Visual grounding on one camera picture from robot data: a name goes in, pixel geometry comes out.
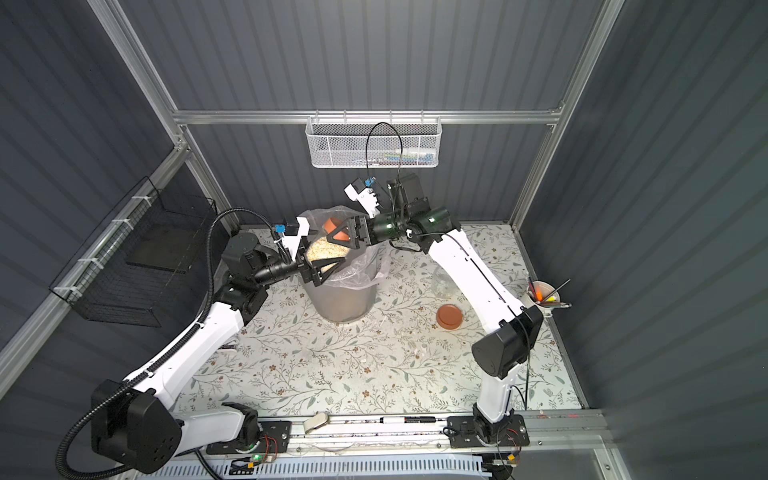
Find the oatmeal jar orange lid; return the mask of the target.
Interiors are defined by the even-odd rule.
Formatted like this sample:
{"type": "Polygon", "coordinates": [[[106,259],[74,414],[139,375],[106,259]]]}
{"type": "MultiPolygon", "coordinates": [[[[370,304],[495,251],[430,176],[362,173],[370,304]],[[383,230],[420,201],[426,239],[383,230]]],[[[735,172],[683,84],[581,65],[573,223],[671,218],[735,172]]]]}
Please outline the oatmeal jar orange lid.
{"type": "Polygon", "coordinates": [[[311,262],[327,260],[332,258],[345,258],[350,248],[344,245],[330,242],[327,235],[341,225],[342,221],[336,217],[329,217],[321,226],[318,237],[310,244],[307,251],[307,258],[311,262]]]}

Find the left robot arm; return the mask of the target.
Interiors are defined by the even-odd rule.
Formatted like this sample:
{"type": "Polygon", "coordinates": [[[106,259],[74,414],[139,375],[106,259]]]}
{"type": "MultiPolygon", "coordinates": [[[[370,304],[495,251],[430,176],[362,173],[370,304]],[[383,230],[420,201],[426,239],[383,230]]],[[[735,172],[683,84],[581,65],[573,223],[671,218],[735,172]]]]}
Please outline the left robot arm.
{"type": "Polygon", "coordinates": [[[209,444],[232,442],[243,449],[259,445],[258,413],[225,402],[190,415],[172,413],[183,387],[203,364],[232,340],[259,312],[271,285],[294,275],[323,284],[345,255],[312,260],[308,240],[275,234],[276,248],[251,232],[227,243],[221,258],[227,267],[200,316],[158,355],[123,381],[104,381],[93,392],[88,415],[92,450],[123,469],[153,473],[174,456],[209,444]]]}

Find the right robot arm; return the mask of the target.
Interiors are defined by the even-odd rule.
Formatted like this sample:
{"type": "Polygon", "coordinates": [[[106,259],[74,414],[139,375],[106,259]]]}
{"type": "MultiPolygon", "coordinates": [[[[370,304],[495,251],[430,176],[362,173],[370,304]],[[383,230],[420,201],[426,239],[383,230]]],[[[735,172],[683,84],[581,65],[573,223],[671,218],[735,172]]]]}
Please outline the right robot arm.
{"type": "Polygon", "coordinates": [[[485,336],[471,347],[475,363],[483,372],[480,394],[472,410],[474,433],[481,443],[494,445],[515,432],[516,444],[522,446],[522,430],[512,427],[509,402],[517,372],[528,363],[538,338],[544,320],[542,310],[535,304],[525,305],[503,286],[458,220],[446,208],[429,204],[416,175],[408,174],[387,184],[389,212],[380,209],[374,184],[372,179],[357,179],[345,187],[346,196],[359,203],[365,213],[342,221],[326,239],[352,249],[404,239],[447,273],[485,331],[485,336]]]}

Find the clear plastic bin liner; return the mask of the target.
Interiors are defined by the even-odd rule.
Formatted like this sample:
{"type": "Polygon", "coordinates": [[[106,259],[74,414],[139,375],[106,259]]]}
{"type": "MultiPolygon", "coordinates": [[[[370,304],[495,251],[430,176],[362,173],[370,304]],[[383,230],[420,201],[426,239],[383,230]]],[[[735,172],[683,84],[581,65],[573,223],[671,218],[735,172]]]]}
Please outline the clear plastic bin liner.
{"type": "MultiPolygon", "coordinates": [[[[309,236],[311,244],[318,237],[321,226],[329,217],[336,217],[342,221],[358,215],[363,213],[346,206],[336,206],[329,209],[306,210],[300,214],[300,217],[306,217],[310,229],[316,230],[315,234],[309,236]]],[[[345,258],[344,266],[331,275],[324,286],[363,290],[380,283],[389,273],[389,259],[382,245],[351,249],[345,258]]]]}

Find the grey mesh trash bin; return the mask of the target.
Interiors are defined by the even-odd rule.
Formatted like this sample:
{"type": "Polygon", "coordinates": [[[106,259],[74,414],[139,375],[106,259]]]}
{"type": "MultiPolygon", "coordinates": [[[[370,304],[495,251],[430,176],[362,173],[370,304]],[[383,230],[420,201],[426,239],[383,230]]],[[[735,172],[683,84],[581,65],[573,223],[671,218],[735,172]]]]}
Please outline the grey mesh trash bin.
{"type": "Polygon", "coordinates": [[[307,283],[305,290],[319,315],[330,322],[340,324],[355,321],[371,310],[380,283],[363,290],[329,287],[324,284],[314,286],[313,283],[307,283]]]}

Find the pens in white basket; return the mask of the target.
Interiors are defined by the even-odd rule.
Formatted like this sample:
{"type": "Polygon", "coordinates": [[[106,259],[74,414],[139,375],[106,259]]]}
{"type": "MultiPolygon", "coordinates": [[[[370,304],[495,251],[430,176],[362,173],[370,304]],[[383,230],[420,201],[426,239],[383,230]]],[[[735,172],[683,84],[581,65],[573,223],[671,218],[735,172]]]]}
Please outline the pens in white basket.
{"type": "Polygon", "coordinates": [[[388,150],[369,150],[353,152],[350,162],[353,165],[368,165],[381,168],[433,168],[438,164],[438,152],[434,148],[405,148],[403,153],[388,150]]]}

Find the white utensil cup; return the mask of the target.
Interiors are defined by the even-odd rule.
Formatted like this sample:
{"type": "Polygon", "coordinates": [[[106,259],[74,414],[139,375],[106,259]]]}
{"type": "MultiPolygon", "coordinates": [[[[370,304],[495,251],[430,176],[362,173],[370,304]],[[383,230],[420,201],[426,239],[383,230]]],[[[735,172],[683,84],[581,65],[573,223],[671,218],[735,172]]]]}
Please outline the white utensil cup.
{"type": "Polygon", "coordinates": [[[539,280],[529,280],[523,296],[526,307],[535,306],[545,318],[550,318],[558,310],[570,309],[572,304],[561,299],[559,289],[539,280]]]}

